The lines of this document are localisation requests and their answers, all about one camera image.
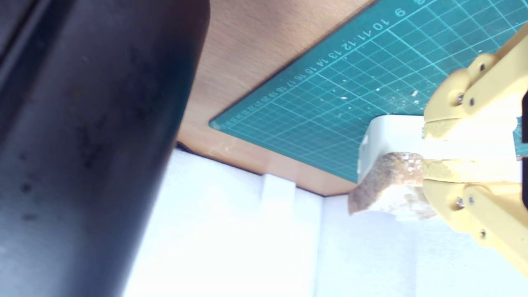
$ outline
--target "wooden table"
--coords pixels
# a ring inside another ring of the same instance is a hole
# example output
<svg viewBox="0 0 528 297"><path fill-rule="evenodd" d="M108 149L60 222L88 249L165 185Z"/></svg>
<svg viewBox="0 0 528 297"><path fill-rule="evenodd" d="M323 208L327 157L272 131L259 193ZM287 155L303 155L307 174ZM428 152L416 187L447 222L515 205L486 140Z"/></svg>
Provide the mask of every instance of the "wooden table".
<svg viewBox="0 0 528 297"><path fill-rule="evenodd" d="M178 140L199 155L324 196L350 192L350 181L215 131L208 122L371 1L211 0L211 25Z"/></svg>

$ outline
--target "cutting mat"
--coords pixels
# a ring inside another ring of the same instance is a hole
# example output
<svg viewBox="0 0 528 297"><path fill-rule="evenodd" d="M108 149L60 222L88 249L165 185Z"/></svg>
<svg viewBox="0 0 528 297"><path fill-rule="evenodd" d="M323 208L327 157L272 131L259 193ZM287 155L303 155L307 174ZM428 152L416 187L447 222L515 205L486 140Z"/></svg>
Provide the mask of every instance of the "cutting mat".
<svg viewBox="0 0 528 297"><path fill-rule="evenodd" d="M380 0L210 126L356 182L370 120L421 115L449 73L497 51L526 21L525 0Z"/></svg>

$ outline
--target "white wall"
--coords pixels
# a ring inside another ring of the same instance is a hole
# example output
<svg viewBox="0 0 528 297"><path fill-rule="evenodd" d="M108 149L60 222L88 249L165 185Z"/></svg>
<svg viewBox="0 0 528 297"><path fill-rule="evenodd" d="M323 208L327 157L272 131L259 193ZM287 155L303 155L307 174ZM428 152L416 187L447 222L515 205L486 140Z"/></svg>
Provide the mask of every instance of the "white wall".
<svg viewBox="0 0 528 297"><path fill-rule="evenodd" d="M346 196L326 198L317 296L526 296L528 280L493 249L441 219L397 222L348 216Z"/></svg>
<svg viewBox="0 0 528 297"><path fill-rule="evenodd" d="M175 151L133 268L137 296L526 296L528 280L442 220L347 213L291 182Z"/></svg>
<svg viewBox="0 0 528 297"><path fill-rule="evenodd" d="M291 182L175 151L125 296L313 296L321 208Z"/></svg>
<svg viewBox="0 0 528 297"><path fill-rule="evenodd" d="M346 196L325 198L317 296L413 296L413 230L382 212L347 213Z"/></svg>

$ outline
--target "screw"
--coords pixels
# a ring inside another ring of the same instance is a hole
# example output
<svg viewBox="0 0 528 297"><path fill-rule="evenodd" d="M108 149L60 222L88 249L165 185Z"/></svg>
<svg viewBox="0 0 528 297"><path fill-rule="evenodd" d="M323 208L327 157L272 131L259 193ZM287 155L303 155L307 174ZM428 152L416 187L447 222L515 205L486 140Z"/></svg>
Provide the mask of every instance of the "screw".
<svg viewBox="0 0 528 297"><path fill-rule="evenodd" d="M458 197L457 205L458 205L458 207L464 208L464 201L462 200L461 197Z"/></svg>

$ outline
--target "black cylinder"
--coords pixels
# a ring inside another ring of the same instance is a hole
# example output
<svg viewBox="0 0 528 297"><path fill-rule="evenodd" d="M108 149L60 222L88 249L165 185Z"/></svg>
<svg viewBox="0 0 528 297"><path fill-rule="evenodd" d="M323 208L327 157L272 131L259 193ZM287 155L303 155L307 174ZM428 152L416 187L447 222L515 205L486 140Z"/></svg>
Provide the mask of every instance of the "black cylinder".
<svg viewBox="0 0 528 297"><path fill-rule="evenodd" d="M0 296L120 295L209 1L40 0L17 19L0 49Z"/></svg>

